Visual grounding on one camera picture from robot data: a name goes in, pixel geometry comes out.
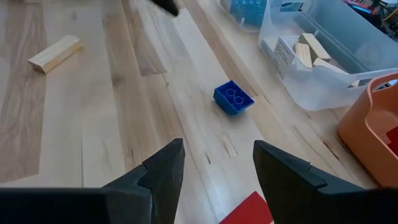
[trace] lego stud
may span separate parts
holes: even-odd
[[[227,89],[225,93],[227,96],[234,96],[236,92],[233,89]]]
[[[214,89],[213,98],[223,111],[230,115],[242,113],[254,101],[234,81]]]
[[[234,97],[234,103],[242,104],[243,103],[243,98],[241,98],[240,96],[235,96]]]

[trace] plastic storage bin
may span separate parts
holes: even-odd
[[[398,73],[370,81],[338,125],[341,140],[382,186],[389,187],[398,187],[398,157],[387,137],[398,126],[398,85],[377,89],[396,79]]]
[[[299,12],[282,11],[283,3],[267,1],[259,37],[263,52],[274,57],[279,37],[291,48],[301,33],[312,33],[332,57],[331,63],[349,73],[323,66],[306,68],[295,57],[280,78],[302,108],[316,111],[351,105],[365,89],[349,88],[352,83],[398,71],[398,44],[341,0],[304,0]]]
[[[254,101],[234,81],[229,81],[214,90],[213,98],[216,103],[230,115],[237,115],[244,111]]]
[[[298,11],[303,0],[282,0],[283,11]],[[246,32],[259,32],[267,0],[216,0],[238,27]]]

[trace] label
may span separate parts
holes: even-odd
[[[293,49],[291,49],[289,45],[287,45],[286,42],[279,37],[278,42],[275,46],[272,60],[278,68],[279,76],[281,79],[284,79],[285,74],[289,71],[294,57],[295,54],[293,52]]]

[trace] wooden floor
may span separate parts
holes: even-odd
[[[19,2],[0,0],[1,187],[101,187],[174,138],[187,153],[176,223],[217,223],[262,194],[256,139],[375,187],[336,135],[347,108],[300,109],[214,0],[179,0],[177,18],[146,0]],[[27,60],[67,34],[84,48],[34,72]],[[238,117],[213,101],[228,80],[255,100]]]

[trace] wooden block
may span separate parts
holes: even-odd
[[[312,68],[310,46],[308,44],[295,43],[293,47],[296,56],[308,68]]]
[[[312,62],[317,58],[320,58],[326,62],[330,61],[330,55],[322,47],[321,43],[315,38],[313,34],[301,34],[298,41],[302,44],[308,44],[310,46]]]
[[[328,62],[326,62],[326,61],[324,61],[324,60],[322,60],[322,59],[320,59],[320,58],[317,58],[317,59],[314,61],[313,66],[324,66],[324,67],[326,67],[326,68],[332,69],[332,70],[335,71],[335,72],[348,74],[348,73],[346,73],[344,70],[342,70],[342,69],[340,69],[340,68],[338,68],[338,67],[336,67],[336,66],[334,66],[334,65],[331,65],[330,63],[328,63]]]
[[[358,87],[358,86],[359,86],[359,81],[360,81],[360,80],[356,80],[356,81],[353,82],[349,87]]]
[[[390,131],[386,133],[386,136],[391,140],[391,141],[396,141],[398,142],[398,127],[394,127]]]
[[[67,35],[28,61],[34,70],[47,74],[80,47],[81,42],[79,38],[74,35]]]

